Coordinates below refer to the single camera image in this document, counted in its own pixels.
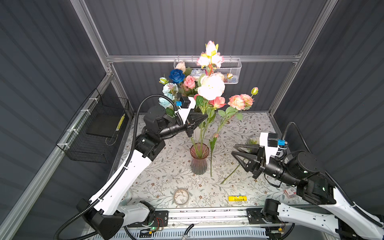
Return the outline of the pink roses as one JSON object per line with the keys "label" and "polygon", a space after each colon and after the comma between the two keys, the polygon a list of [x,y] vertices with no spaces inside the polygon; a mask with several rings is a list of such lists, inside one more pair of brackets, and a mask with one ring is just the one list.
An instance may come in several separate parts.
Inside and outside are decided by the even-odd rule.
{"label": "pink roses", "polygon": [[[179,69],[179,70],[182,70],[184,74],[186,73],[186,67],[184,62],[179,63],[174,69]],[[198,80],[199,79],[196,79],[192,75],[186,75],[186,78],[180,84],[175,84],[170,80],[171,82],[166,84],[163,87],[163,93],[171,94],[177,99],[179,99],[181,96],[185,96],[185,97],[197,96],[198,95],[197,88],[199,87]]]}

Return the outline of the small pink bud stem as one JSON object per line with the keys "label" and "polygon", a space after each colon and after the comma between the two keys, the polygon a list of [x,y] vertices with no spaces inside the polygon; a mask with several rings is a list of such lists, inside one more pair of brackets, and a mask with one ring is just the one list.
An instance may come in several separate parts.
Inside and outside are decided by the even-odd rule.
{"label": "small pink bud stem", "polygon": [[213,135],[212,139],[209,141],[210,148],[211,148],[211,153],[210,153],[210,177],[213,176],[213,153],[214,153],[215,145],[216,145],[216,142],[217,142],[218,138],[219,138],[219,133],[216,132]]}

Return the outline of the large cream peony stem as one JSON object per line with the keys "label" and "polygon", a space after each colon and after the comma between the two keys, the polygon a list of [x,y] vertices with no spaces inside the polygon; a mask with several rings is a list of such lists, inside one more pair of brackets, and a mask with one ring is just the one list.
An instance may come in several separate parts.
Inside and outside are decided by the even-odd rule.
{"label": "large cream peony stem", "polygon": [[207,115],[207,119],[200,124],[201,133],[198,143],[198,154],[202,158],[205,154],[203,146],[205,134],[208,126],[215,119],[215,110],[221,108],[223,104],[215,104],[216,99],[221,100],[225,91],[224,77],[220,73],[215,73],[224,62],[223,56],[218,52],[219,45],[213,41],[206,44],[206,50],[201,53],[197,60],[197,65],[205,69],[207,74],[199,77],[197,88],[197,105],[202,114]]}

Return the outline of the purple glass vase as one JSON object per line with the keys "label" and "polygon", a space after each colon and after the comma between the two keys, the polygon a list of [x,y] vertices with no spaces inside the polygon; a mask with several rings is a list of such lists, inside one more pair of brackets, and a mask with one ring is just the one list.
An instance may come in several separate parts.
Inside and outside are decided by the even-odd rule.
{"label": "purple glass vase", "polygon": [[190,148],[192,156],[191,170],[196,175],[204,174],[208,169],[207,157],[210,150],[206,144],[198,143]]}

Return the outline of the blue rose stem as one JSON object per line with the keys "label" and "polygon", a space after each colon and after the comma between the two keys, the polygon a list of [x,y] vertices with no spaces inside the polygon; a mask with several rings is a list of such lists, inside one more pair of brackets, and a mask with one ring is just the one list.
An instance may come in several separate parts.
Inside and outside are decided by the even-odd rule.
{"label": "blue rose stem", "polygon": [[169,78],[173,83],[180,84],[184,81],[186,75],[183,73],[182,70],[174,69],[170,72]]}

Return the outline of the white ribbed ceramic vase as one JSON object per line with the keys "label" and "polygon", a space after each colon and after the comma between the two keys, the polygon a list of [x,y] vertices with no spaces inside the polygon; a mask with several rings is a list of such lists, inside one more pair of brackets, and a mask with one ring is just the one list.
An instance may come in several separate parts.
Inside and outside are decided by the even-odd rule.
{"label": "white ribbed ceramic vase", "polygon": [[195,144],[204,142],[204,129],[197,127],[193,133],[193,140]]}

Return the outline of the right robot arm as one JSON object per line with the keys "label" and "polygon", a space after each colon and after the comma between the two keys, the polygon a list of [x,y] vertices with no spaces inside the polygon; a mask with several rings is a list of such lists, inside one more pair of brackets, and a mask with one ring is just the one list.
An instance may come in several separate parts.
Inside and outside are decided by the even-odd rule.
{"label": "right robot arm", "polygon": [[259,216],[266,223],[302,225],[342,240],[382,240],[384,223],[353,202],[336,180],[322,169],[316,157],[308,151],[293,151],[287,163],[267,154],[259,145],[235,145],[232,156],[242,168],[257,179],[270,176],[295,187],[297,196],[328,211],[314,213],[295,208],[278,200],[266,199]]}

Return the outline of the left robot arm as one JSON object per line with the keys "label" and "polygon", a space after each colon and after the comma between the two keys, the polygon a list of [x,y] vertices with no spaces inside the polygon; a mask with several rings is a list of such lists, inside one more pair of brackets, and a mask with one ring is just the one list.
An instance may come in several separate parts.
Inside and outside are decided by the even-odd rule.
{"label": "left robot arm", "polygon": [[151,107],[144,115],[145,127],[134,137],[135,148],[107,183],[88,201],[81,200],[78,211],[84,211],[94,201],[94,205],[83,215],[83,219],[94,229],[95,235],[109,240],[118,231],[132,224],[150,226],[155,220],[155,208],[145,201],[122,206],[121,201],[137,177],[155,160],[165,147],[165,140],[185,132],[191,137],[194,130],[207,119],[206,114],[194,112],[194,107],[179,109],[182,123],[166,114],[161,106]]}

